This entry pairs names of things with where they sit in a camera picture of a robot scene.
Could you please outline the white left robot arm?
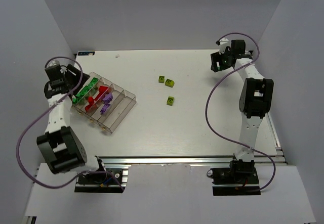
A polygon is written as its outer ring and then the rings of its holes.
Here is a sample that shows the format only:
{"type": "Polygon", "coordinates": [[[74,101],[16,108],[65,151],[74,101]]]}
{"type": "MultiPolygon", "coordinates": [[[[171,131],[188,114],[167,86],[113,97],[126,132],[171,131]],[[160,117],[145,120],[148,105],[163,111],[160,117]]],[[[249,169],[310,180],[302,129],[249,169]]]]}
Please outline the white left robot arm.
{"type": "Polygon", "coordinates": [[[44,87],[51,111],[45,133],[37,137],[36,143],[53,174],[69,171],[104,171],[98,156],[88,156],[86,150],[70,126],[70,111],[73,96],[69,92],[80,90],[89,75],[81,73],[72,65],[62,66],[52,61],[45,72],[49,81],[44,87]]]}

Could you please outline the purple plate green lego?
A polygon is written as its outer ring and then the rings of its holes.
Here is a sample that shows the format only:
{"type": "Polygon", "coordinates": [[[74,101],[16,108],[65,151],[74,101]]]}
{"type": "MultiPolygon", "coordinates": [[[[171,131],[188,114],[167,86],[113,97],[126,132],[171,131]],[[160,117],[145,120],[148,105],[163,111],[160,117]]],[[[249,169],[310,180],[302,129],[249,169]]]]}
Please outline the purple plate green lego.
{"type": "Polygon", "coordinates": [[[105,97],[102,99],[104,103],[110,103],[113,99],[112,93],[106,94],[105,97]]]}
{"type": "Polygon", "coordinates": [[[103,107],[100,110],[100,114],[106,113],[106,111],[109,109],[109,107],[110,107],[110,104],[109,103],[104,103],[103,104],[103,107]]]}

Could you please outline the red rectangular lego brick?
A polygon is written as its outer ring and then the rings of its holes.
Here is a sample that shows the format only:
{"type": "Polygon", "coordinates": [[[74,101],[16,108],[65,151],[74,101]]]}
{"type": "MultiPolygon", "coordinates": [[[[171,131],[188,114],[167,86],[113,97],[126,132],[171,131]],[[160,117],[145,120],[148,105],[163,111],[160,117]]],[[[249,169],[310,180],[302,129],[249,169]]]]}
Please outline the red rectangular lego brick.
{"type": "Polygon", "coordinates": [[[97,100],[99,100],[100,99],[100,97],[104,94],[104,93],[106,93],[106,92],[108,92],[109,91],[109,87],[108,86],[100,86],[99,87],[99,93],[97,94],[97,96],[94,98],[94,100],[95,101],[97,101],[97,100]]]}

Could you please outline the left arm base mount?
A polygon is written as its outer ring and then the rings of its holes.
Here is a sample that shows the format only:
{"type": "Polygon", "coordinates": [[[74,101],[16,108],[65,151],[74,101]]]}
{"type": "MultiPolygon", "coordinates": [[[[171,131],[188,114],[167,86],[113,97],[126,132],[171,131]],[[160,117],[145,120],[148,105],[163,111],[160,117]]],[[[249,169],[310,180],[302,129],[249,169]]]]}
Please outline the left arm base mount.
{"type": "MultiPolygon", "coordinates": [[[[128,181],[129,166],[111,165],[106,170],[113,174],[121,186],[125,189],[128,181]]],[[[87,174],[77,178],[75,193],[123,193],[114,178],[108,174],[87,174]]]]}

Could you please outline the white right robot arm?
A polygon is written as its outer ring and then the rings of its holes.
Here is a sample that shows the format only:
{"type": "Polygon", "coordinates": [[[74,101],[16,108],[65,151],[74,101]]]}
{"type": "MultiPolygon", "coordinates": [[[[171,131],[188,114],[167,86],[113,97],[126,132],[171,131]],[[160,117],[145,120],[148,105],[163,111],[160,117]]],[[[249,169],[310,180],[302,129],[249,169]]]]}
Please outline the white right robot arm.
{"type": "Polygon", "coordinates": [[[232,67],[244,83],[238,103],[242,117],[239,140],[235,141],[220,134],[217,136],[239,145],[230,163],[231,171],[251,173],[255,165],[254,148],[258,130],[270,110],[274,82],[262,76],[256,69],[253,56],[246,51],[244,40],[229,41],[222,38],[216,44],[219,51],[211,54],[211,70],[219,72],[232,67]]]}

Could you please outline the green square lego brick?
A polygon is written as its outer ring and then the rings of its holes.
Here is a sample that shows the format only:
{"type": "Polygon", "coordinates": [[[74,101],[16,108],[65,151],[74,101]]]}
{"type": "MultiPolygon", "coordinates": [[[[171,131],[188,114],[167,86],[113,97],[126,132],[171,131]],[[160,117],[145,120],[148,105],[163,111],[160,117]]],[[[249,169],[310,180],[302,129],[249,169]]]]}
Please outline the green square lego brick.
{"type": "Polygon", "coordinates": [[[93,87],[91,90],[90,90],[90,95],[94,95],[96,92],[97,92],[98,88],[97,87],[93,87]]]}

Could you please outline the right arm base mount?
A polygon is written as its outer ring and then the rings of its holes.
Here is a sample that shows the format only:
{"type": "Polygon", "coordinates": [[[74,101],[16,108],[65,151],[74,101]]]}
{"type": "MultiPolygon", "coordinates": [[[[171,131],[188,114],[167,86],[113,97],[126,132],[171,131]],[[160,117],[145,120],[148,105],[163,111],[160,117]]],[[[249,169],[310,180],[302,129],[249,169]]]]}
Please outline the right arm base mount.
{"type": "Polygon", "coordinates": [[[212,180],[214,196],[257,196],[261,194],[255,162],[232,160],[229,167],[211,168],[206,173],[212,180]]]}

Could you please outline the small red lego brick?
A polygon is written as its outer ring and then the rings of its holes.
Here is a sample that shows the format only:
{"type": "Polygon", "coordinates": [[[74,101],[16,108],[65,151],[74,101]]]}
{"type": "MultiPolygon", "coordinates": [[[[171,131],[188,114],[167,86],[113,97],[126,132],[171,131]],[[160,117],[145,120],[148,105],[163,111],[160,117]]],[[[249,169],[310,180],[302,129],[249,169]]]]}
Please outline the small red lego brick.
{"type": "Polygon", "coordinates": [[[97,105],[95,103],[88,103],[86,106],[85,106],[85,111],[88,112],[88,111],[92,111],[92,110],[96,110],[97,109],[97,105]]]}

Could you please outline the lime lego brick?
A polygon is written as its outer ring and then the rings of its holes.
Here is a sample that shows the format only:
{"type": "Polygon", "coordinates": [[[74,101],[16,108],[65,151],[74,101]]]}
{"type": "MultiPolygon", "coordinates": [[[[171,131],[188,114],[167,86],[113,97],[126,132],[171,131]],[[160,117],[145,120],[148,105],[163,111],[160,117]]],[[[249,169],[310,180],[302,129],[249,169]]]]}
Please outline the lime lego brick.
{"type": "Polygon", "coordinates": [[[166,79],[165,81],[165,86],[168,86],[168,87],[174,87],[175,85],[175,82],[171,79],[166,79]]]}
{"type": "Polygon", "coordinates": [[[165,77],[164,76],[159,76],[158,82],[159,83],[164,83],[165,82],[165,77]]]}
{"type": "Polygon", "coordinates": [[[167,105],[172,106],[174,104],[174,97],[169,96],[167,99],[167,105]]]}

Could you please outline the green lego from plate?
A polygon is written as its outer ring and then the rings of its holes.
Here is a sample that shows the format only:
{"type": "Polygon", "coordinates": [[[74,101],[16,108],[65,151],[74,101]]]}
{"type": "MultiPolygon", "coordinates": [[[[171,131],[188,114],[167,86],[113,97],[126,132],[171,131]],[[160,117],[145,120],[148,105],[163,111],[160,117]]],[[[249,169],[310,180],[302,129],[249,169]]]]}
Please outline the green lego from plate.
{"type": "Polygon", "coordinates": [[[98,81],[99,81],[98,78],[93,77],[91,82],[88,84],[88,87],[92,88],[93,86],[95,86],[97,84],[98,81]]]}

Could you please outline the long green lego brick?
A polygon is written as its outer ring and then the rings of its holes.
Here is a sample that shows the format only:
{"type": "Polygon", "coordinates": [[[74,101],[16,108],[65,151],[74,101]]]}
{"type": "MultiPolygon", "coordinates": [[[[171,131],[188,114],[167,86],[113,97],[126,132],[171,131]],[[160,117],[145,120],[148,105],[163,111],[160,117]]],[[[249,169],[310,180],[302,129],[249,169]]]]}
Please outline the long green lego brick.
{"type": "Polygon", "coordinates": [[[76,94],[76,101],[78,102],[81,100],[90,90],[91,88],[89,86],[85,86],[79,93],[76,94]]]}

